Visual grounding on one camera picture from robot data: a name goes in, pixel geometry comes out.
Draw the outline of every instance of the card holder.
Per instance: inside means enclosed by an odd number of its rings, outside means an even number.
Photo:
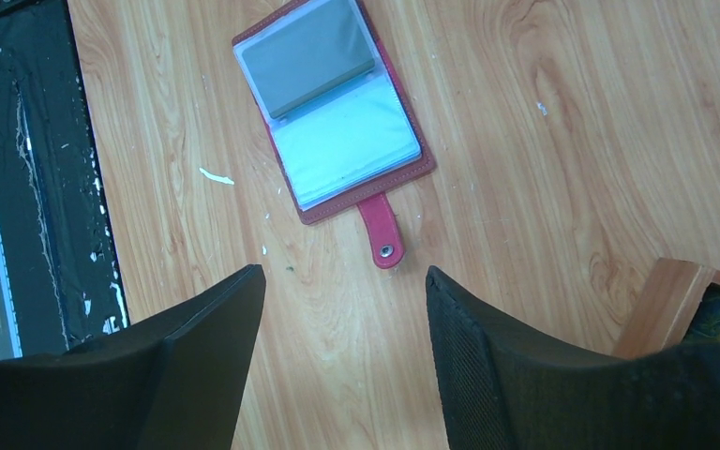
[[[232,45],[302,222],[358,205],[375,263],[398,263],[384,192],[436,163],[362,2],[294,0]]]

